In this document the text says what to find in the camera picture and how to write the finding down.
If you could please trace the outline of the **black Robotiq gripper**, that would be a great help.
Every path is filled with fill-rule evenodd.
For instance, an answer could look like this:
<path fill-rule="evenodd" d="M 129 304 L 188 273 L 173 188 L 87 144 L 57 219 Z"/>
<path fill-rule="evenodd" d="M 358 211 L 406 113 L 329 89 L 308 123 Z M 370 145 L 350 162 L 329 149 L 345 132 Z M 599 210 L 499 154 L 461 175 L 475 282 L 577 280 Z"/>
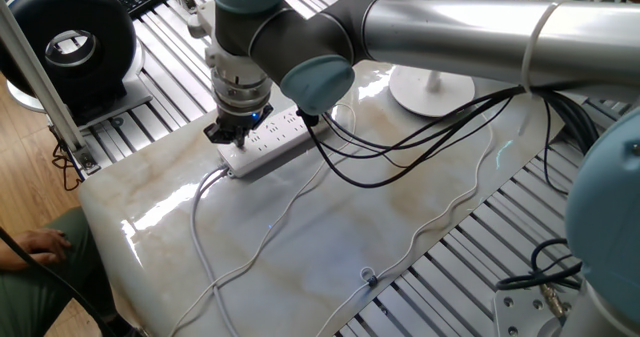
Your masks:
<path fill-rule="evenodd" d="M 205 127 L 203 132 L 211 143 L 243 147 L 248 131 L 256 130 L 273 110 L 269 102 L 248 112 L 231 111 L 226 106 L 218 107 L 216 123 Z"/>

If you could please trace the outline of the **person's left hand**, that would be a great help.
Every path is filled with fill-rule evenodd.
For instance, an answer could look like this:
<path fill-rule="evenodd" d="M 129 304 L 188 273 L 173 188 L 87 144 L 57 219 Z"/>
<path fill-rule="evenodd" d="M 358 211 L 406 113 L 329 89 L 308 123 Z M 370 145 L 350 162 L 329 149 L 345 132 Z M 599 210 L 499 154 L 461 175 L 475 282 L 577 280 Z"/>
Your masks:
<path fill-rule="evenodd" d="M 16 237 L 16 242 L 30 257 L 41 264 L 65 261 L 66 250 L 71 247 L 64 232 L 50 228 L 23 232 Z"/>

